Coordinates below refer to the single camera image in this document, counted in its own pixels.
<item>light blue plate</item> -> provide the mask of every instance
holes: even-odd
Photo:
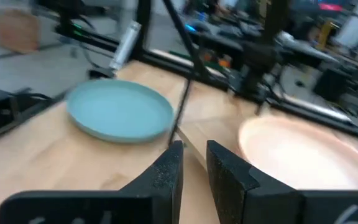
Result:
[[[123,80],[93,80],[67,96],[74,122],[97,138],[142,142],[168,130],[173,123],[170,103],[156,91]]]

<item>blue light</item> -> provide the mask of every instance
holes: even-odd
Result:
[[[197,32],[197,30],[194,29],[194,28],[193,28],[192,26],[190,26],[189,24],[186,24],[185,27],[186,27],[186,30],[188,30],[188,31],[190,31],[190,32]]]

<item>wooden table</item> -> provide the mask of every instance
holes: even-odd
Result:
[[[153,88],[175,109],[185,84],[180,76],[140,62],[131,62],[117,75]],[[93,138],[69,121],[65,107],[62,102],[0,138],[0,203],[23,190],[118,190],[166,149],[167,134],[142,145]],[[254,116],[254,110],[253,103],[220,90],[192,86],[179,134],[200,153],[197,159],[185,150],[180,223],[219,223],[208,177],[199,163],[204,144],[214,139],[235,149],[236,129]],[[346,136],[346,141],[353,139]]]
[[[249,105],[249,111],[241,114],[240,116],[228,116],[203,121],[184,122],[179,127],[178,135],[186,143],[188,148],[193,151],[201,165],[203,165],[206,169],[207,140],[215,140],[228,150],[239,155],[237,140],[238,129],[242,122],[256,117],[256,115],[251,112],[252,107],[256,108],[256,105]],[[316,123],[311,123],[304,119],[285,114],[281,111],[271,110],[270,108],[265,108],[261,116],[281,116],[286,117],[287,119],[294,119],[298,122],[308,123],[309,125],[316,126],[318,129],[323,130],[329,135],[333,135],[335,138],[340,139],[345,144],[351,145],[358,150],[358,138],[348,134],[335,131]]]

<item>cable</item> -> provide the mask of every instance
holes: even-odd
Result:
[[[100,54],[100,55],[103,55],[103,56],[108,57],[108,58],[111,58],[111,57],[112,57],[112,55],[108,55],[108,54],[106,54],[106,53],[103,53],[103,52],[98,51],[98,50],[95,50],[95,49],[91,49],[91,48],[86,47],[86,46],[84,46],[84,48],[85,48],[86,50],[92,51],[93,53]]]
[[[185,108],[185,104],[186,104],[187,99],[188,99],[189,94],[190,94],[191,85],[192,85],[192,80],[190,78],[188,78],[187,81],[186,81],[185,90],[183,91],[183,94],[181,96],[181,100],[180,100],[180,103],[179,103],[179,109],[177,111],[177,116],[175,118],[175,122],[173,124],[173,128],[171,130],[171,133],[170,133],[170,136],[169,136],[169,139],[168,139],[168,147],[173,143],[173,139],[175,138],[175,134],[177,132],[178,125],[179,125],[179,122],[181,120],[183,109]]]
[[[96,32],[95,26],[92,25],[92,23],[90,23],[90,21],[87,20],[84,16],[79,16],[79,19],[80,19],[81,21],[85,22],[86,25],[88,25],[93,31]],[[88,48],[86,48],[86,47],[84,46],[84,43],[79,42],[79,45],[80,45],[80,47],[81,47],[81,49],[82,49],[82,52],[84,53],[85,59],[86,59],[93,67],[95,67],[95,68],[100,68],[101,66],[99,66],[97,63],[94,63],[94,62],[92,61],[92,59],[91,59],[91,57],[90,57],[90,55],[89,55],[89,52],[86,50],[86,49],[88,49]]]
[[[282,83],[282,79],[281,77],[283,76],[283,72],[284,72],[284,65],[280,65],[280,70],[278,71],[278,73],[276,75],[274,75],[274,82],[273,84],[267,84],[267,82],[265,82],[268,85],[269,90],[272,92],[272,95],[275,95],[275,92],[273,90],[273,88],[275,87],[275,85],[278,85],[278,90],[279,90],[279,95],[280,98],[283,100],[285,98],[286,92]]]

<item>cardboard box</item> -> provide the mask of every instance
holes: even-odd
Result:
[[[0,11],[0,46],[22,54],[37,51],[39,47],[37,17],[19,9]]]

